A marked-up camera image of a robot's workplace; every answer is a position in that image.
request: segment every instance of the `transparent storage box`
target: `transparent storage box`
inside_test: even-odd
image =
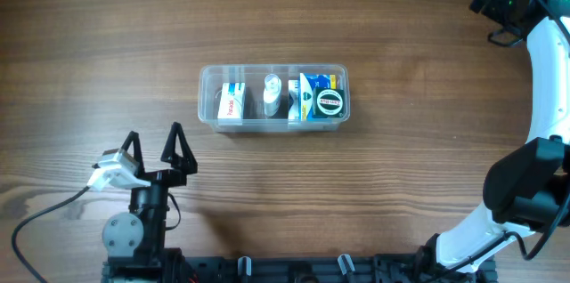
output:
[[[348,73],[338,64],[208,65],[198,104],[216,132],[334,131],[350,117]]]

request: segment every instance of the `white bottle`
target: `white bottle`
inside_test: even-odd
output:
[[[264,109],[265,115],[272,117],[277,113],[281,102],[281,80],[275,74],[265,77]]]

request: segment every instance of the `wooden tabletop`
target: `wooden tabletop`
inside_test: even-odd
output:
[[[9,239],[70,197],[104,150],[140,133],[148,169],[182,123],[198,174],[176,188],[187,256],[413,253],[482,199],[488,168],[526,139],[524,46],[471,0],[0,0],[0,281],[30,281]],[[220,134],[197,116],[200,69],[341,63],[352,115],[336,133]],[[99,281],[102,226],[129,192],[88,192],[19,237],[55,282]],[[170,213],[168,222],[175,222]],[[529,239],[533,244],[536,238]],[[570,231],[500,282],[568,280]]]

